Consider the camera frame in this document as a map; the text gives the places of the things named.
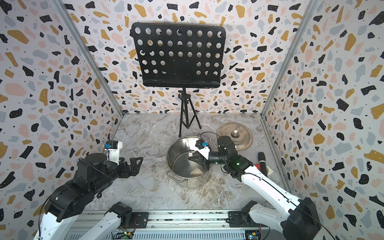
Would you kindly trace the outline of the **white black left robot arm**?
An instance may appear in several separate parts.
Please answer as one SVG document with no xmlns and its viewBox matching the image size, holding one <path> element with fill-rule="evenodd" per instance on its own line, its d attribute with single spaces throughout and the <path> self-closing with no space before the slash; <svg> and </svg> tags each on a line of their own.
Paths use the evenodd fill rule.
<svg viewBox="0 0 384 240">
<path fill-rule="evenodd" d="M 73 179 L 58 187 L 43 203 L 39 211 L 36 240 L 62 240 L 83 213 L 85 207 L 116 179 L 137 176 L 143 158 L 124 158 L 109 161 L 102 153 L 94 153 L 79 159 Z"/>
</svg>

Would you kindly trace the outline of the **stainless steel pot lid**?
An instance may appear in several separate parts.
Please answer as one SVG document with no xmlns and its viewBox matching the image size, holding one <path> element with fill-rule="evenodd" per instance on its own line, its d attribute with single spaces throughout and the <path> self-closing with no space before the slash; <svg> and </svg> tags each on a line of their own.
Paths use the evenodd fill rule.
<svg viewBox="0 0 384 240">
<path fill-rule="evenodd" d="M 237 151 L 244 151 L 253 144 L 252 131 L 241 123 L 225 123 L 218 128 L 217 134 L 230 137 Z"/>
</svg>

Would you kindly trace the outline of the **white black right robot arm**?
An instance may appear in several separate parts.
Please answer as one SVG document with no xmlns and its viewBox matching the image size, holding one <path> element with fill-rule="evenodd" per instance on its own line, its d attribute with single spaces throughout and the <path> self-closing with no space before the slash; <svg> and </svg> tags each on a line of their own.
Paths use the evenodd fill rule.
<svg viewBox="0 0 384 240">
<path fill-rule="evenodd" d="M 272 204 L 265 208 L 256 202 L 249 202 L 242 209 L 245 224 L 257 223 L 279 231 L 287 240 L 317 240 L 322 229 L 315 203 L 308 197 L 299 197 L 285 191 L 267 177 L 264 165 L 256 166 L 238 154 L 235 144 L 228 136 L 217 139 L 218 151 L 203 139 L 193 143 L 193 152 L 188 159 L 204 169 L 210 165 L 222 165 L 232 178 L 249 186 Z"/>
</svg>

